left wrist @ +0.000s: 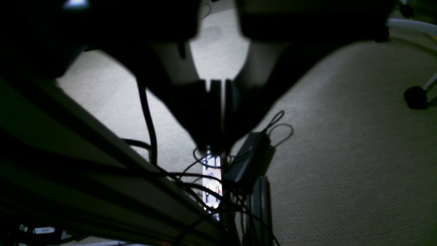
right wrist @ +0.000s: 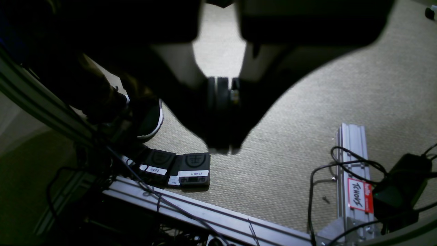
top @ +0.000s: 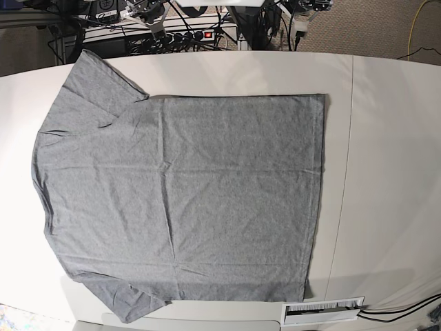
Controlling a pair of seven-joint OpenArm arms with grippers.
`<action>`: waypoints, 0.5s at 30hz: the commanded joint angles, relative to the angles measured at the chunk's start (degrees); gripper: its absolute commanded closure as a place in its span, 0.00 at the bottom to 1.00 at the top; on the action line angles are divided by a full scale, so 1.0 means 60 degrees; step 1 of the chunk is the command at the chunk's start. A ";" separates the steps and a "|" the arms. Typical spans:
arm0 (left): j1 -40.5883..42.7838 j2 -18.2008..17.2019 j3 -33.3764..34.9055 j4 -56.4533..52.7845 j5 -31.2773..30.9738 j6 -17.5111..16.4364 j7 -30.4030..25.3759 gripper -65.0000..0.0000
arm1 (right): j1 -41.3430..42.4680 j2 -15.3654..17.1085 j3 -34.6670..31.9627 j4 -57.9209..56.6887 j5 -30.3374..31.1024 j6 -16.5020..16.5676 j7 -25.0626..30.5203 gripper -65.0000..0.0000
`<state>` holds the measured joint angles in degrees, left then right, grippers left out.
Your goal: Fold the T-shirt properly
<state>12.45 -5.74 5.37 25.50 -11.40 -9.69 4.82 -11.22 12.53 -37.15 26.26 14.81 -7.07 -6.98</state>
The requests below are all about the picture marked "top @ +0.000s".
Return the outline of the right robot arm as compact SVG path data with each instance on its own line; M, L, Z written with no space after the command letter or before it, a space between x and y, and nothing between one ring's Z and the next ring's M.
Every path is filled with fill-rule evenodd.
M120 17L146 27L153 38L157 39L166 36L164 21L169 10L170 4L167 1L125 1Z

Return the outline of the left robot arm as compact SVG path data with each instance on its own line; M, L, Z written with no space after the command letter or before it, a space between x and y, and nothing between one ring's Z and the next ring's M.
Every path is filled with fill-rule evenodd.
M330 11L333 0L296 0L279 1L277 6L289 16L288 36L290 38L305 38L309 24L319 12Z

